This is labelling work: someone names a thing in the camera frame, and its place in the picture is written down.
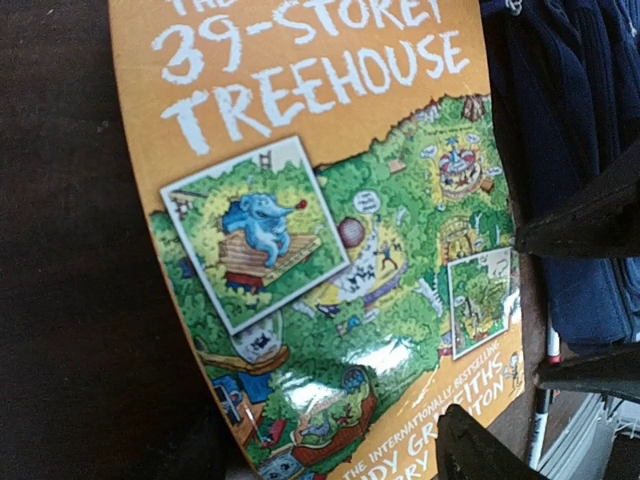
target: black plastic object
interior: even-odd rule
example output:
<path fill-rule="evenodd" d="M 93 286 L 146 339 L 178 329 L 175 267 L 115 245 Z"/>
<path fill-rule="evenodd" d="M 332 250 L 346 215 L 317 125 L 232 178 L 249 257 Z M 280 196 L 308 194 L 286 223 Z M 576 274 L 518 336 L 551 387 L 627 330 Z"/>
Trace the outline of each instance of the black plastic object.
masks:
<path fill-rule="evenodd" d="M 542 480 L 460 405 L 438 420 L 436 440 L 440 480 Z"/>
<path fill-rule="evenodd" d="M 616 345 L 603 354 L 542 366 L 540 388 L 614 395 L 640 403 L 640 344 Z"/>
<path fill-rule="evenodd" d="M 518 229 L 516 249 L 552 257 L 640 256 L 640 140 L 559 208 Z"/>

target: book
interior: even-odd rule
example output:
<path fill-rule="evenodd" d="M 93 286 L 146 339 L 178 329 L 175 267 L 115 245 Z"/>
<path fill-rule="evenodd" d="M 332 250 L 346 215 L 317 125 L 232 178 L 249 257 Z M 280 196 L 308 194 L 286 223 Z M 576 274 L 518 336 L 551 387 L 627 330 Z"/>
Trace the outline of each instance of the book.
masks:
<path fill-rule="evenodd" d="M 110 2 L 131 161 L 194 357 L 270 480 L 431 478 L 524 391 L 474 0 Z"/>

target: navy fabric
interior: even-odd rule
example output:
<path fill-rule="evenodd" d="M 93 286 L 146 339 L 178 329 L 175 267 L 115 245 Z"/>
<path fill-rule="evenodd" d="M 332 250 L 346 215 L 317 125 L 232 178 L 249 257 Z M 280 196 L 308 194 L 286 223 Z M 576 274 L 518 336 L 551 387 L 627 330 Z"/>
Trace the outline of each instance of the navy fabric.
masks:
<path fill-rule="evenodd" d="M 483 9 L 494 117 L 509 126 L 496 128 L 498 147 L 526 169 L 534 215 L 615 168 L 640 132 L 631 3 L 524 0 L 518 16 Z M 552 321 L 575 351 L 635 339 L 640 260 L 541 261 Z"/>

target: wooden platform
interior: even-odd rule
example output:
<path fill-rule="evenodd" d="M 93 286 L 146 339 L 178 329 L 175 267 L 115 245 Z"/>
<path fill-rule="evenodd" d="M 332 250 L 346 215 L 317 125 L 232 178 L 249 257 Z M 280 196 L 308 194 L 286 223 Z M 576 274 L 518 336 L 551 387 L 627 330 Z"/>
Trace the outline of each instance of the wooden platform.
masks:
<path fill-rule="evenodd" d="M 322 245 L 316 235 L 292 235 L 289 252 L 278 258 L 273 268 L 265 267 L 268 255 L 251 248 L 243 231 L 237 231 L 220 242 L 220 263 L 227 269 L 227 280 L 252 287 L 266 287 L 288 270 L 304 261 Z"/>
<path fill-rule="evenodd" d="M 236 408 L 240 415 L 242 415 L 242 422 L 238 425 L 231 427 L 233 434 L 236 438 L 242 441 L 242 445 L 247 448 L 249 440 L 256 433 L 256 426 L 259 427 L 262 424 L 262 411 L 264 410 L 264 403 L 256 403 L 255 405 L 249 402 L 246 392 L 243 395 L 242 402 Z"/>

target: cartoon character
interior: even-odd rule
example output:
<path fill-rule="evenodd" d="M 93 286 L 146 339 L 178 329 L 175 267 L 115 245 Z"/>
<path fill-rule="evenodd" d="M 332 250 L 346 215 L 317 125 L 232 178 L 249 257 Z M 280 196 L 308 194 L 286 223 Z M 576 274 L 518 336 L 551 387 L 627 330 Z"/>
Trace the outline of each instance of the cartoon character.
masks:
<path fill-rule="evenodd" d="M 275 195 L 251 193 L 231 202 L 229 211 L 222 217 L 222 227 L 227 234 L 244 230 L 249 246 L 267 252 L 265 266 L 273 268 L 278 257 L 286 255 L 291 245 L 287 215 L 305 206 L 303 200 L 295 209 L 285 208 L 278 205 Z"/>
<path fill-rule="evenodd" d="M 508 368 L 505 368 L 505 377 L 512 378 L 513 389 L 511 393 L 513 393 L 516 388 L 518 388 L 522 384 L 522 373 L 520 372 L 520 355 L 518 354 L 518 352 L 514 352 L 511 355 L 511 362 L 509 364 L 509 367 L 510 371 Z"/>
<path fill-rule="evenodd" d="M 262 334 L 261 337 L 256 338 L 253 343 L 251 344 L 251 348 L 253 348 L 254 350 L 261 350 L 264 349 L 264 347 L 267 346 L 267 344 L 271 341 L 270 338 L 268 338 L 264 333 Z"/>
<path fill-rule="evenodd" d="M 326 437 L 329 431 L 331 430 L 331 425 L 329 424 L 329 410 L 322 411 L 322 425 L 319 427 L 315 427 L 313 425 L 309 425 L 304 430 L 300 431 L 300 435 L 306 437 L 307 435 L 316 435 L 320 438 Z"/>
<path fill-rule="evenodd" d="M 395 260 L 393 258 L 391 258 L 391 247 L 389 246 L 389 244 L 387 242 L 382 242 L 382 251 L 375 251 L 373 252 L 376 255 L 384 255 L 384 258 L 382 259 L 382 269 L 384 270 L 385 265 L 387 264 L 387 262 L 391 262 L 393 264 L 393 268 L 394 270 L 398 269 L 398 264 L 395 262 Z"/>

